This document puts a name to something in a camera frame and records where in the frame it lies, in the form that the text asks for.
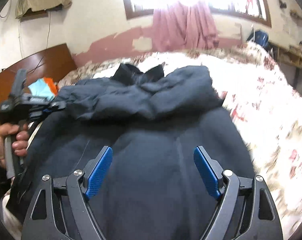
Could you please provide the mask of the person's left hand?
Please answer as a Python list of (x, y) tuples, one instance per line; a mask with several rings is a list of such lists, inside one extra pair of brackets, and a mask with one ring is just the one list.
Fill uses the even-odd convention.
[(9, 123), (0, 125), (0, 167), (6, 168), (5, 150), (9, 148), (16, 156), (27, 155), (29, 137), (28, 124), (23, 128)]

